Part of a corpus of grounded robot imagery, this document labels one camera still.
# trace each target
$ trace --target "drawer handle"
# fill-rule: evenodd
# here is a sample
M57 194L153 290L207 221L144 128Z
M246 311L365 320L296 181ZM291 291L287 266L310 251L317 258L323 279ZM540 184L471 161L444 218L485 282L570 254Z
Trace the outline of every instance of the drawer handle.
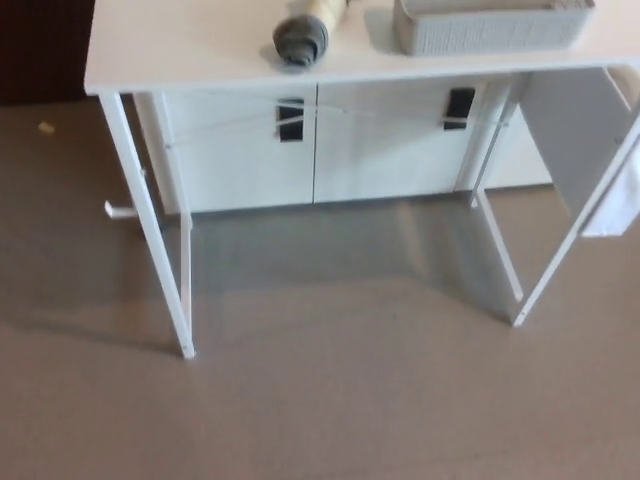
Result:
M466 120L469 118L469 112L471 112L475 96L475 88L454 88L451 90L449 93L449 106L444 116L447 119L458 121L445 120L443 122L445 130L466 130Z
M280 106L277 108L276 121L278 122L280 142L302 142L304 140L304 119L302 118L304 116L304 99L285 98L279 100L278 103L280 103Z

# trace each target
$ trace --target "rolled gray towel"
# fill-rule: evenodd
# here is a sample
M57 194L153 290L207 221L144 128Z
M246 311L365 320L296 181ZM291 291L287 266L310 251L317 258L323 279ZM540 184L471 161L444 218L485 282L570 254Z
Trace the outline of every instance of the rolled gray towel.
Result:
M324 55L329 46L329 32L313 15L289 18L273 32L276 51L288 65L309 67Z
M327 51L329 38L349 0L311 0L306 12L281 22L273 43L286 64L309 67Z

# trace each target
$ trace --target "desk leg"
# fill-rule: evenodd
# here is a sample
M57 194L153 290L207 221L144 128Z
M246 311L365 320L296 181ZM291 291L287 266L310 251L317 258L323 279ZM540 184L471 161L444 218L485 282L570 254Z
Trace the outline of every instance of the desk leg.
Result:
M185 311L183 310L178 286L176 285L176 280L169 262L169 255L158 225L135 143L131 136L131 129L129 128L122 100L118 93L109 93L100 95L100 103L102 104L102 109L107 119L118 158L120 159L120 164L122 165L122 170L129 187L129 192L138 213L149 251L151 252L151 257L160 280L167 306L169 307L169 313L171 314L173 326L178 336L180 347L182 348L182 354L185 358L193 358L195 356L195 349L191 335L191 321L186 318ZM182 230L189 232L187 238L189 242L190 227L189 220L186 221L186 225L183 225L182 228ZM190 256L190 249L185 251L186 248L183 245L182 250L183 257L185 255L187 257Z

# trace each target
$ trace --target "cabinet door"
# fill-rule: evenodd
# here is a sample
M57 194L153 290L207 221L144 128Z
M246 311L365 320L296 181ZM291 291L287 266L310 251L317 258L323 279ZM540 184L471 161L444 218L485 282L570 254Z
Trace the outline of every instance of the cabinet door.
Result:
M164 98L171 137L164 142L180 162L194 212L311 203L315 86L170 92ZM302 125L278 125L292 112L280 101L296 102L291 105ZM297 110L301 104L311 108Z
M635 143L635 109L601 68L534 73L520 105L556 190L584 222Z
M469 121L445 130L462 87L476 89ZM484 90L477 78L320 85L314 201L452 192Z

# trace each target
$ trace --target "storage basket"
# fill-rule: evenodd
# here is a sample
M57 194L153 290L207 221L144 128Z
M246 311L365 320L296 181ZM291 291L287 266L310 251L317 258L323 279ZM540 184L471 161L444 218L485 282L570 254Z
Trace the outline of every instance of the storage basket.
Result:
M393 22L409 55L451 55L570 46L593 0L395 0Z

